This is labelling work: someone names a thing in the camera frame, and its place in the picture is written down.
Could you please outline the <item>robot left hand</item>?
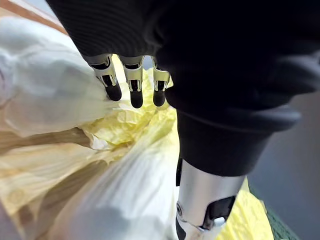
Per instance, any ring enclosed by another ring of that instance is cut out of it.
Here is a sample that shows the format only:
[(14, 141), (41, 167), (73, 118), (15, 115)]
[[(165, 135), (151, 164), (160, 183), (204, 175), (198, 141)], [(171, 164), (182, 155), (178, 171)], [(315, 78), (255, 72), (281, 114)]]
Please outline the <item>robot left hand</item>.
[(300, 118), (289, 105), (320, 89), (317, 0), (50, 0), (103, 83), (107, 56), (143, 56), (171, 75), (180, 240), (213, 239), (271, 136)]

